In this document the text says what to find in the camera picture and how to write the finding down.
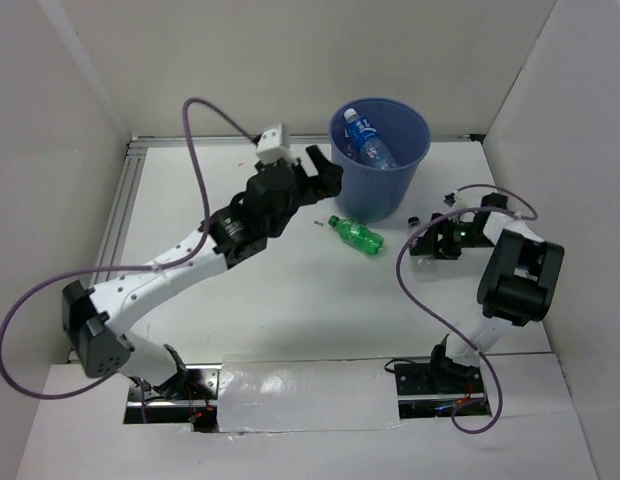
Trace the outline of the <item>small bottle black label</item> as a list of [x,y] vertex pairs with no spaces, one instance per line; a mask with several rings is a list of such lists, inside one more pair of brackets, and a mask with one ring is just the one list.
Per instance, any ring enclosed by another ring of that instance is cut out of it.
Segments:
[[409,255],[413,271],[422,278],[433,278],[436,273],[435,246],[426,231],[410,244]]

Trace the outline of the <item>large bottle blue label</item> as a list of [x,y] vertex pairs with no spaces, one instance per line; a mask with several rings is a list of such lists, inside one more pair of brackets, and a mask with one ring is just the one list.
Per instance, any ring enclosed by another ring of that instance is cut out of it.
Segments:
[[392,170],[399,167],[399,163],[381,139],[378,130],[372,126],[367,117],[360,115],[353,108],[346,109],[343,117],[348,138],[364,165],[378,170]]

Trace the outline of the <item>green plastic bottle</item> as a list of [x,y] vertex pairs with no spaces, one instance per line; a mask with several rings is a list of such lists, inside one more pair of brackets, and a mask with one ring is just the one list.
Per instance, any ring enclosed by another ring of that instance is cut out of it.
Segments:
[[356,220],[332,215],[328,219],[328,225],[345,243],[366,255],[376,256],[384,246],[384,238],[380,234]]

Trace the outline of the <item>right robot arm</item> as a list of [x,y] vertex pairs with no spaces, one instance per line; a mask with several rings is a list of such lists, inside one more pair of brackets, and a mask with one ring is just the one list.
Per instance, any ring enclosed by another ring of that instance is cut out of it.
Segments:
[[529,219],[538,218],[535,210],[526,218],[508,208],[517,197],[496,187],[470,220],[434,213],[428,229],[416,216],[407,220],[408,252],[419,261],[457,260],[465,249],[492,249],[477,289],[479,311],[456,326],[460,338],[445,337],[431,353],[426,379],[439,393],[471,386],[482,353],[506,333],[542,321],[550,309],[565,248],[528,227]]

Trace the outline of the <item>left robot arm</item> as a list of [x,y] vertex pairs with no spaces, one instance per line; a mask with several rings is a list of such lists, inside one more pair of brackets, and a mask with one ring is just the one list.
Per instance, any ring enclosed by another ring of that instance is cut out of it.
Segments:
[[306,152],[315,175],[308,175],[298,159],[257,163],[244,191],[144,271],[89,288],[79,281],[64,287],[63,329],[87,377],[119,373],[165,399],[185,394],[197,375],[187,370],[173,347],[152,343],[131,328],[182,291],[263,251],[300,208],[339,195],[342,167],[316,145]]

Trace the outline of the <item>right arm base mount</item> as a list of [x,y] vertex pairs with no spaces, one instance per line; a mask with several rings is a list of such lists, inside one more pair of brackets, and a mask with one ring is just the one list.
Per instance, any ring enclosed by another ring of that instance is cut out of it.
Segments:
[[384,370],[394,377],[399,418],[402,420],[490,416],[491,407],[478,368],[461,376],[436,371],[429,361],[391,359]]

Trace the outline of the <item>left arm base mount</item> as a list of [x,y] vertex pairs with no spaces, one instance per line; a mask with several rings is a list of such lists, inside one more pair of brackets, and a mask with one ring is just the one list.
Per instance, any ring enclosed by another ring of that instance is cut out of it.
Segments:
[[174,348],[165,347],[176,374],[158,387],[131,378],[123,423],[188,424],[193,432],[216,433],[220,367],[186,365]]

